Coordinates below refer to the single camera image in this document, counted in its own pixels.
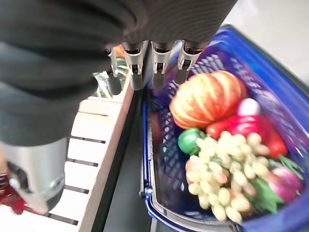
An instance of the shopping basket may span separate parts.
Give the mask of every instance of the shopping basket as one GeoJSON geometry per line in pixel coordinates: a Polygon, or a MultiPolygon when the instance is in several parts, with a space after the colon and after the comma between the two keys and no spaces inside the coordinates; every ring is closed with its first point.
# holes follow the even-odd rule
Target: shopping basket
{"type": "MultiPolygon", "coordinates": [[[[309,91],[273,58],[231,26],[216,33],[189,73],[226,70],[241,79],[249,96],[285,141],[290,158],[309,180],[309,91]]],[[[148,213],[174,231],[183,232],[295,232],[309,225],[309,190],[276,214],[255,217],[237,225],[219,222],[211,210],[203,210],[188,192],[185,163],[188,156],[177,145],[182,129],[169,111],[178,85],[173,81],[177,57],[172,57],[161,91],[150,87],[143,94],[144,156],[143,194],[148,213]]]]}

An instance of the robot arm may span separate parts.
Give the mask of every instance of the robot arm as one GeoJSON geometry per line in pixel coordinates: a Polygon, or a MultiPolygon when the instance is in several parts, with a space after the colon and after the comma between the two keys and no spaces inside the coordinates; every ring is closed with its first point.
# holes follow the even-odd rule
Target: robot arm
{"type": "Polygon", "coordinates": [[[143,88],[142,45],[153,49],[161,88],[175,40],[183,46],[176,82],[208,45],[236,0],[0,0],[0,140],[10,184],[37,212],[64,188],[68,140],[79,102],[105,72],[121,91],[113,46],[123,45],[131,86],[143,88]]]}

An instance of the wooden slat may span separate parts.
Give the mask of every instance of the wooden slat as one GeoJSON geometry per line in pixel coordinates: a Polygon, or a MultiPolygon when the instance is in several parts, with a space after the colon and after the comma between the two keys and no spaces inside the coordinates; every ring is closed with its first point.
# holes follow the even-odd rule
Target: wooden slat
{"type": "Polygon", "coordinates": [[[3,232],[77,232],[78,226],[24,212],[16,215],[10,207],[0,205],[0,231],[3,232]]]}
{"type": "Polygon", "coordinates": [[[119,142],[121,131],[123,129],[128,109],[131,104],[133,96],[133,90],[128,84],[124,96],[124,102],[122,103],[121,111],[117,117],[116,126],[113,128],[111,139],[107,144],[107,150],[100,167],[97,180],[93,186],[91,196],[86,208],[85,217],[83,218],[82,223],[79,223],[79,232],[89,232],[91,231],[97,210],[104,191],[104,187],[111,169],[112,161],[114,159],[115,151],[119,142]]]}
{"type": "Polygon", "coordinates": [[[64,166],[66,185],[91,191],[95,184],[98,170],[98,167],[67,161],[64,166]]]}
{"type": "Polygon", "coordinates": [[[105,144],[94,143],[79,139],[70,139],[68,158],[98,163],[100,166],[105,152],[105,144]]]}
{"type": "Polygon", "coordinates": [[[114,116],[119,114],[121,105],[121,103],[107,101],[102,98],[95,98],[93,100],[86,99],[80,103],[78,111],[82,113],[114,116]]]}
{"type": "Polygon", "coordinates": [[[50,211],[51,214],[81,222],[89,200],[89,195],[71,190],[64,190],[59,203],[50,211]]]}
{"type": "Polygon", "coordinates": [[[77,113],[71,135],[87,139],[109,141],[116,118],[86,113],[77,113]]]}

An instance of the red pepper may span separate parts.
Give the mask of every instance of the red pepper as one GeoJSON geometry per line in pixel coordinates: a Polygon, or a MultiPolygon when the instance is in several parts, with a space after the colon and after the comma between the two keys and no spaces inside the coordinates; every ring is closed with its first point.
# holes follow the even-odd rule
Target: red pepper
{"type": "Polygon", "coordinates": [[[263,118],[259,115],[253,116],[238,116],[234,121],[231,121],[227,129],[232,135],[242,134],[246,138],[250,133],[258,133],[262,140],[267,138],[267,129],[263,128],[263,118]]]}
{"type": "Polygon", "coordinates": [[[266,145],[270,150],[269,157],[277,160],[280,155],[287,156],[288,150],[285,146],[284,141],[270,124],[269,128],[270,130],[268,139],[264,142],[264,145],[266,145]]]}
{"type": "Polygon", "coordinates": [[[238,116],[231,116],[228,119],[215,122],[207,126],[206,133],[214,139],[219,139],[221,132],[227,130],[230,126],[231,121],[237,119],[238,116]]]}

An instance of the orange pumpkin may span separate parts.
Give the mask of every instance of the orange pumpkin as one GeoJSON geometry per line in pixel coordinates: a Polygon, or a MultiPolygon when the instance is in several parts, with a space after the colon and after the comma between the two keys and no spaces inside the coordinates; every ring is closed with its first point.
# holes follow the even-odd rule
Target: orange pumpkin
{"type": "Polygon", "coordinates": [[[201,73],[179,86],[169,109],[179,127],[205,128],[234,113],[246,95],[244,84],[229,72],[201,73]]]}

